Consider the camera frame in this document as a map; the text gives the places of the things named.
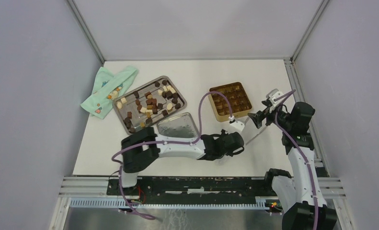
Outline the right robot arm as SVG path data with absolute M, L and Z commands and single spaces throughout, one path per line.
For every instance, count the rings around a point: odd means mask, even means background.
M 308 132 L 315 109 L 308 103 L 297 102 L 291 112 L 280 102 L 266 99 L 266 108 L 248 117 L 261 128 L 276 125 L 282 132 L 292 172 L 269 169 L 263 182 L 263 190 L 270 196 L 277 195 L 282 207 L 284 230 L 332 230 L 337 222 L 336 211 L 329 208 L 319 186 L 314 165 L 314 144 Z

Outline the metal serving tongs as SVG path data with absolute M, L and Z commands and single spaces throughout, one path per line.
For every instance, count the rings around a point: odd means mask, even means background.
M 251 144 L 256 138 L 262 135 L 268 128 L 266 125 L 262 125 L 260 128 L 254 124 L 251 118 L 246 118 L 244 122 L 245 128 L 241 135 L 244 140 L 244 146 Z

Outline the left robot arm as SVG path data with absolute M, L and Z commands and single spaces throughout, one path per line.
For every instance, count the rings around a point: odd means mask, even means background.
M 244 140 L 239 132 L 201 135 L 200 138 L 176 138 L 156 134 L 146 127 L 121 141 L 118 189 L 131 195 L 137 188 L 138 174 L 158 158 L 181 157 L 215 161 L 244 151 Z

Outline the steel tray with rack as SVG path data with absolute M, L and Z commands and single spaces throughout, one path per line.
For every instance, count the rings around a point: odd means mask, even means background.
M 186 99 L 167 76 L 157 77 L 113 99 L 113 108 L 128 135 L 176 115 L 186 106 Z

